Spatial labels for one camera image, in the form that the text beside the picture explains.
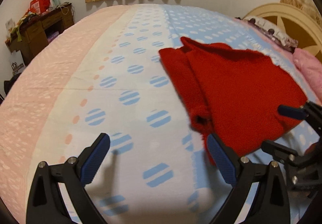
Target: blue gripper pad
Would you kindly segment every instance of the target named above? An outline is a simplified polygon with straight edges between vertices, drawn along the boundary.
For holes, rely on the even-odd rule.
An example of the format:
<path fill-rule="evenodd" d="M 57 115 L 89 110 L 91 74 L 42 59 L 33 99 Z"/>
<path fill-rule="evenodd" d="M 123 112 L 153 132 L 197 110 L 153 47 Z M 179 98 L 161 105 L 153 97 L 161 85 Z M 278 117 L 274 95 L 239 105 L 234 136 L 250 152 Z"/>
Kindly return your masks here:
<path fill-rule="evenodd" d="M 81 167 L 80 181 L 85 186 L 90 184 L 102 164 L 110 147 L 110 138 L 106 133 L 101 133 L 93 145 L 89 148 L 84 149 L 80 158 L 83 154 L 87 157 L 86 161 Z"/>
<path fill-rule="evenodd" d="M 282 116 L 293 118 L 300 121 L 305 120 L 307 116 L 306 112 L 303 109 L 293 108 L 293 107 L 284 106 L 284 105 L 279 105 L 279 107 L 277 108 L 277 111 Z"/>
<path fill-rule="evenodd" d="M 225 182 L 235 187 L 237 184 L 236 168 L 212 134 L 207 137 L 207 148 Z"/>

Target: pink pillow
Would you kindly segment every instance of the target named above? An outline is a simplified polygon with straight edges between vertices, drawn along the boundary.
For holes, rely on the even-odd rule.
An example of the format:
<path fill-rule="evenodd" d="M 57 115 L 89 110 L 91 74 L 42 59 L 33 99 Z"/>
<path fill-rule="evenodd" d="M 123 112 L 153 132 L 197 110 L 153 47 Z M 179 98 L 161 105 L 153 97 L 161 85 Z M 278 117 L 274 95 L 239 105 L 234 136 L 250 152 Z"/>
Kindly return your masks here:
<path fill-rule="evenodd" d="M 300 48 L 295 49 L 293 62 L 322 101 L 322 63 L 311 53 Z"/>

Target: bedsheet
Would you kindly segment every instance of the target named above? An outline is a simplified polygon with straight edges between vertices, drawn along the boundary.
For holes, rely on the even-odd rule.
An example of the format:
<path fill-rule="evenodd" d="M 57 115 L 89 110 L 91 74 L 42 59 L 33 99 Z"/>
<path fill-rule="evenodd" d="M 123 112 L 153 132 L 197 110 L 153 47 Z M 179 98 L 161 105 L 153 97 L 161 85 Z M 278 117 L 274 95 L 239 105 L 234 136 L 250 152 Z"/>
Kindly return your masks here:
<path fill-rule="evenodd" d="M 0 107 L 0 196 L 20 223 L 38 163 L 78 156 L 101 132 L 110 135 L 111 148 L 86 190 L 108 223 L 205 224 L 213 218 L 231 187 L 205 157 L 158 56 L 161 48 L 180 47 L 181 36 L 260 51 L 319 103 L 294 64 L 247 24 L 194 7 L 99 10 L 42 51 Z M 302 122 L 277 142 L 303 153 L 317 140 Z M 272 160 L 260 150 L 248 157 Z M 246 217 L 255 189 L 236 223 Z M 310 200 L 292 192 L 289 198 L 293 224 Z"/>

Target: pillow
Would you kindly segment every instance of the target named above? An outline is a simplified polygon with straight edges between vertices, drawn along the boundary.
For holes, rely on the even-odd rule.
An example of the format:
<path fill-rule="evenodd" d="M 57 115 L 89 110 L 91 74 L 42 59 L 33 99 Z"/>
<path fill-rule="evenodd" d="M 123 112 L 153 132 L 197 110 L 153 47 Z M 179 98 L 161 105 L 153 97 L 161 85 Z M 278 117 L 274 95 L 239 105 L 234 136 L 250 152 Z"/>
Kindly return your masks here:
<path fill-rule="evenodd" d="M 250 25 L 257 27 L 264 35 L 269 37 L 283 49 L 294 52 L 294 48 L 297 47 L 298 41 L 292 39 L 285 32 L 283 32 L 279 27 L 270 21 L 257 17 L 257 16 L 247 16 L 244 18 Z"/>
<path fill-rule="evenodd" d="M 311 53 L 300 48 L 295 49 L 293 62 L 322 101 L 322 63 Z"/>

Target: red cloth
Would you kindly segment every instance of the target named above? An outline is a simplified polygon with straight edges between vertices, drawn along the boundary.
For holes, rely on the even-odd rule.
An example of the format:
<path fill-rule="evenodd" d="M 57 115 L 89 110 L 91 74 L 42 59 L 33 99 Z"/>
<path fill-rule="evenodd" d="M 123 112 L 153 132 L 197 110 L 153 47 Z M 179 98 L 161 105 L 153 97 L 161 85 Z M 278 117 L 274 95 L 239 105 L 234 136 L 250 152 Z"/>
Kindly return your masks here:
<path fill-rule="evenodd" d="M 216 132 L 244 156 L 263 140 L 276 140 L 298 125 L 298 120 L 279 115 L 277 107 L 299 107 L 307 98 L 270 57 L 223 43 L 200 44 L 185 37 L 181 41 L 182 48 L 159 53 L 191 126 L 202 133 L 204 141 Z"/>

